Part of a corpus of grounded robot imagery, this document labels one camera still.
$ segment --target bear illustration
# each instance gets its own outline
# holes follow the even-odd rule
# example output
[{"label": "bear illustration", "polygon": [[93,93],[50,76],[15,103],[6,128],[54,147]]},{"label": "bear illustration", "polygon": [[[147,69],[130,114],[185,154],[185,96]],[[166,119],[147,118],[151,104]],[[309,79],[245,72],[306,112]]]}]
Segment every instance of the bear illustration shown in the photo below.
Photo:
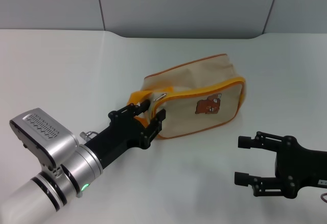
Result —
[{"label": "bear illustration", "polygon": [[221,93],[208,96],[206,100],[198,101],[195,113],[215,114],[218,113],[220,107]]}]

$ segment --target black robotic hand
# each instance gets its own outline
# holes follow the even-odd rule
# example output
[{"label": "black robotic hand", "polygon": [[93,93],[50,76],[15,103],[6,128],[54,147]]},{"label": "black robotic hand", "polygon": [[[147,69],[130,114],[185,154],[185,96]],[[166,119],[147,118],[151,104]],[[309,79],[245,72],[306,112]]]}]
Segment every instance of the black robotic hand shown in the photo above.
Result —
[{"label": "black robotic hand", "polygon": [[327,152],[308,150],[293,136],[275,136],[257,132],[254,139],[239,137],[239,148],[262,148],[276,152],[275,177],[262,178],[235,172],[235,184],[251,185],[254,196],[296,198],[307,186],[327,188]]}]

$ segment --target zipper pull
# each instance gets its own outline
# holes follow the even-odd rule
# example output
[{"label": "zipper pull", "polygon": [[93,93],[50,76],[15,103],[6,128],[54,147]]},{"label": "zipper pull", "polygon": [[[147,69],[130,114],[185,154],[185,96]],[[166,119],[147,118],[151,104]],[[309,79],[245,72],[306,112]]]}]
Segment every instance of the zipper pull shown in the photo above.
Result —
[{"label": "zipper pull", "polygon": [[154,99],[153,101],[154,101],[154,102],[157,102],[157,101],[163,99],[163,98],[166,97],[166,96],[167,96],[167,93],[163,93],[163,94],[161,94],[158,98]]}]

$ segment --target small label sticker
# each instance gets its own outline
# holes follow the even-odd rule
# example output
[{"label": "small label sticker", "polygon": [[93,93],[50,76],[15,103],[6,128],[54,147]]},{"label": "small label sticker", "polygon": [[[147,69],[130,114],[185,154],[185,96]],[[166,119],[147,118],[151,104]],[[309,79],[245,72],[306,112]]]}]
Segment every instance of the small label sticker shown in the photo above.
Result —
[{"label": "small label sticker", "polygon": [[318,181],[318,185],[324,185],[324,186],[327,186],[327,181],[325,181],[325,180],[319,180],[319,181]]}]

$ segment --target white table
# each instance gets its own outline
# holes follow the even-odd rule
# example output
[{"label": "white table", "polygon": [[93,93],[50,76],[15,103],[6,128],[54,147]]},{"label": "white table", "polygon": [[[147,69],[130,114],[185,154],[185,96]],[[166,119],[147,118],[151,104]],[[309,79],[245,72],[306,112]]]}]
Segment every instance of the white table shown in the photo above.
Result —
[{"label": "white table", "polygon": [[1,30],[0,202],[40,171],[9,127],[14,116],[41,107],[75,135],[101,131],[144,76],[219,53],[229,54],[248,85],[232,122],[128,150],[46,223],[325,223],[323,189],[304,188],[294,200],[254,197],[233,176],[274,176],[275,153],[237,148],[240,135],[290,134],[327,151],[326,34],[203,40]]}]

